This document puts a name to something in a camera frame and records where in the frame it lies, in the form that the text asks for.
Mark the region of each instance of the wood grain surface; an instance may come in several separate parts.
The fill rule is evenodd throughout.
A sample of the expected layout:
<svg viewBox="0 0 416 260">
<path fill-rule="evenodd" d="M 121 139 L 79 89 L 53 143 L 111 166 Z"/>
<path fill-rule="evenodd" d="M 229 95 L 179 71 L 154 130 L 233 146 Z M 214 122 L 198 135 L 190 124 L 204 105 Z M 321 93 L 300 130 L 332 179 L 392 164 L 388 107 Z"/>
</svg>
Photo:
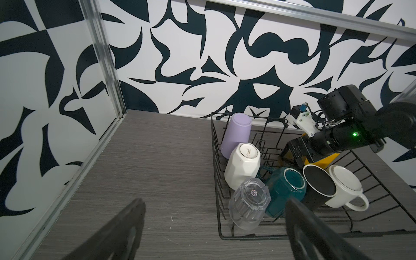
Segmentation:
<svg viewBox="0 0 416 260">
<path fill-rule="evenodd" d="M 377 155 L 358 152 L 416 215 L 416 194 Z M 287 240 L 219 238 L 209 120 L 134 110 L 32 259 L 62 258 L 136 197 L 146 202 L 136 259 L 293 259 Z M 416 255 L 416 235 L 347 241 L 373 259 Z"/>
</svg>

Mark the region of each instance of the white ceramic cup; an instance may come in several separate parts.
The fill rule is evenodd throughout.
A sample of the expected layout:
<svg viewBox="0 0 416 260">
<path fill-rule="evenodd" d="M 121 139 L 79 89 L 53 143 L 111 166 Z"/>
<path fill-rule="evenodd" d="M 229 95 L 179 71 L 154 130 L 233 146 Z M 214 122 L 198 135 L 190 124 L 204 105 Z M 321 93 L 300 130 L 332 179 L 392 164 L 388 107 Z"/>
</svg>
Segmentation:
<svg viewBox="0 0 416 260">
<path fill-rule="evenodd" d="M 260 168 L 261 153 L 250 143 L 239 143 L 231 152 L 224 177 L 228 186 L 233 190 L 247 179 L 254 178 Z"/>
<path fill-rule="evenodd" d="M 339 208 L 343 205 L 355 211 L 364 211 L 368 209 L 369 202 L 363 194 L 363 187 L 359 179 L 348 169 L 331 165 L 327 172 L 337 186 L 337 194 L 335 197 L 327 201 L 325 204 L 331 208 Z M 355 206 L 350 203 L 356 197 L 360 197 L 364 201 L 363 206 Z"/>
</svg>

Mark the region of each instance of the teal mug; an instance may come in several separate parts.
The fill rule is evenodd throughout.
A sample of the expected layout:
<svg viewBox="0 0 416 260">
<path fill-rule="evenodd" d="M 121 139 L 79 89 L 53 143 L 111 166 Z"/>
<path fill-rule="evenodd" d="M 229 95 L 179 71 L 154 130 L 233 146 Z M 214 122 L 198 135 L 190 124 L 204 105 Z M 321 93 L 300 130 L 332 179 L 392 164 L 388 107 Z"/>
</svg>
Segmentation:
<svg viewBox="0 0 416 260">
<path fill-rule="evenodd" d="M 303 199 L 306 192 L 305 179 L 297 170 L 290 167 L 273 168 L 261 165 L 260 169 L 272 172 L 265 182 L 272 199 L 266 209 L 266 214 L 272 218 L 279 218 L 284 214 L 289 198 L 297 198 L 299 201 Z"/>
</svg>

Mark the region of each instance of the clear glass tumbler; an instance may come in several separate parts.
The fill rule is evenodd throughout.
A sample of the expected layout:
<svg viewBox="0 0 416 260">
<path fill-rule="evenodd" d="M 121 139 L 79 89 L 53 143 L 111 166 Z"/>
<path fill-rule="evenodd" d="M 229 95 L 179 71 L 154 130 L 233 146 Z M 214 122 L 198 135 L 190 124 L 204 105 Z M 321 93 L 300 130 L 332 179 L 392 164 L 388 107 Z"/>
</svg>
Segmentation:
<svg viewBox="0 0 416 260">
<path fill-rule="evenodd" d="M 258 178 L 248 178 L 230 199 L 231 219 L 239 228 L 253 230 L 263 219 L 270 200 L 269 188 Z"/>
</svg>

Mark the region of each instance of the lavender tumbler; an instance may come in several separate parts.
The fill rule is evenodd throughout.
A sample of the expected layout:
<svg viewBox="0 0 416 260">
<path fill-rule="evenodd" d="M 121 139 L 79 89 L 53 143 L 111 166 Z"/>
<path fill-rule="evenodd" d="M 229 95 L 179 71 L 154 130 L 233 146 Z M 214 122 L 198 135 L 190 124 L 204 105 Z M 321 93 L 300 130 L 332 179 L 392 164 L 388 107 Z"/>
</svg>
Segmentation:
<svg viewBox="0 0 416 260">
<path fill-rule="evenodd" d="M 251 130 L 251 118 L 243 113 L 235 113 L 231 116 L 228 127 L 225 130 L 221 153 L 227 159 L 239 143 L 248 143 Z"/>
</svg>

